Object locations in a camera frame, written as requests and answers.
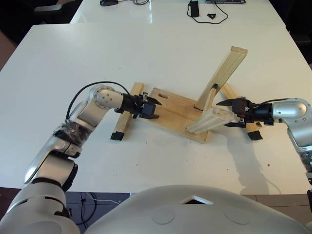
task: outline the floor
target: floor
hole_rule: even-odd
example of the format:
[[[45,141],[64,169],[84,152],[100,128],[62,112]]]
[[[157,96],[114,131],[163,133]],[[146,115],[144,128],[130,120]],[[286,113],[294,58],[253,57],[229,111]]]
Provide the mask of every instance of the floor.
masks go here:
[[[4,216],[8,206],[19,192],[19,189],[0,188],[0,219]],[[129,194],[121,193],[95,193],[98,200],[112,200],[122,203],[129,198]],[[85,199],[84,206],[81,204],[81,197]],[[299,195],[246,195],[249,199],[260,202],[263,205],[272,207],[273,209],[284,213],[293,219],[299,221],[303,225],[312,221],[312,213],[310,211],[309,202],[305,194]],[[75,223],[81,222],[81,209],[84,213],[84,219],[87,219],[94,210],[94,201],[86,194],[79,192],[66,193],[67,208],[71,209],[72,220]],[[92,218],[87,222],[90,226],[100,217],[115,208],[117,204],[111,201],[98,201],[97,208]],[[85,227],[78,225],[81,233],[85,232]]]

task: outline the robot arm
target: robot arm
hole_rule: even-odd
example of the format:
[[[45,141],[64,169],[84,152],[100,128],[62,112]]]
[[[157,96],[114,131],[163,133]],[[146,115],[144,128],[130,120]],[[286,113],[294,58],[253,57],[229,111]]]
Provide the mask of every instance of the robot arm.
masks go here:
[[[312,108],[300,98],[287,98],[283,101],[266,101],[255,104],[243,98],[228,99],[217,105],[231,106],[240,118],[239,123],[229,123],[229,127],[246,127],[246,123],[255,121],[266,125],[285,123],[291,142],[306,167],[306,175],[312,185]]]
[[[157,118],[156,104],[160,103],[146,93],[131,96],[109,86],[93,86],[88,99],[77,105],[30,164],[26,186],[1,220],[0,233],[79,233],[69,219],[64,194],[78,171],[73,159],[80,155],[83,144],[110,109],[130,112],[134,118]]]

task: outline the white desk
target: white desk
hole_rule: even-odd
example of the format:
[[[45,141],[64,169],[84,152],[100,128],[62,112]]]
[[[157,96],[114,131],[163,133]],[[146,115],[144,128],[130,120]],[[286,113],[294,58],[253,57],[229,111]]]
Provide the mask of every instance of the white desk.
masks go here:
[[[283,28],[34,26],[0,73],[0,186],[22,186],[27,165],[85,84],[113,80],[131,89],[140,81],[146,91],[159,87],[196,99],[232,45],[249,49],[229,80],[240,95],[254,102],[312,101],[312,71]],[[87,92],[79,96],[85,98]],[[218,94],[216,101],[222,99]],[[117,120],[110,111],[83,146],[71,191],[138,192],[199,184],[242,194],[301,194],[310,188],[283,124],[265,126],[264,140],[256,142],[242,129],[222,126],[202,145],[142,120],[131,122],[123,141],[112,141]]]
[[[199,0],[199,21],[218,22],[225,16],[213,4]],[[83,0],[71,23],[190,23],[197,24],[186,15],[189,0],[151,0],[150,4],[136,6],[132,1],[102,7],[99,0]],[[285,27],[269,0],[247,0],[246,4],[219,4],[229,18],[222,24],[242,26],[262,24]],[[217,13],[214,20],[207,13]]]

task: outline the black cable on table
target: black cable on table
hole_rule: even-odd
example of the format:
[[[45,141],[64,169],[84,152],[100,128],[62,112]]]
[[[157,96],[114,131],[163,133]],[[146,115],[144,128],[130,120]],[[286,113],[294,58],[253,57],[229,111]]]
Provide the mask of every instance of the black cable on table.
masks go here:
[[[190,5],[191,5],[190,3],[188,4],[188,8],[187,8],[186,14],[187,14],[187,16],[189,16],[189,17],[191,17],[193,20],[195,20],[195,22],[197,22],[197,23],[221,24],[224,20],[226,20],[226,19],[229,17],[229,15],[228,15],[227,13],[225,13],[225,12],[216,4],[216,2],[214,2],[214,4],[215,4],[215,6],[216,6],[223,14],[226,15],[226,18],[224,18],[224,19],[221,20],[220,22],[215,23],[215,22],[209,22],[209,21],[198,21],[198,20],[196,20],[194,17],[192,17],[192,16],[189,14]]]
[[[132,0],[132,2],[137,6],[142,6],[142,5],[148,4],[150,0],[144,0],[142,2],[139,2],[138,0]]]

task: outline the wooden structure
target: wooden structure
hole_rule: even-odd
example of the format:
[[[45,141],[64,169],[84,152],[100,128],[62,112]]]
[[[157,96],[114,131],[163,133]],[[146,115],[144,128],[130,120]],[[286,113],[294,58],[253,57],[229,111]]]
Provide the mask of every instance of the wooden structure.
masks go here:
[[[246,55],[246,49],[232,47],[212,79],[208,82],[198,101],[154,88],[150,96],[158,99],[162,103],[162,106],[157,106],[155,110],[155,114],[159,115],[159,118],[150,119],[148,122],[180,134],[190,140],[205,143],[208,132],[200,132],[200,130],[204,130],[205,128],[199,128],[198,131],[198,126],[204,122],[205,113],[211,108],[215,95],[227,82]]]

